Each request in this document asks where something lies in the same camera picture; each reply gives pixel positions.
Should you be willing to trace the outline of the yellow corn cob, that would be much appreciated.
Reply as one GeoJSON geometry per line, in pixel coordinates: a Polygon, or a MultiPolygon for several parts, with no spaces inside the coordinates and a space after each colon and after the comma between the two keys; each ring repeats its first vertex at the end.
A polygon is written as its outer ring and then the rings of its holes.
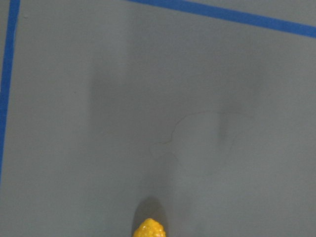
{"type": "Polygon", "coordinates": [[[134,231],[133,237],[166,237],[166,232],[162,224],[148,218],[134,231]]]}

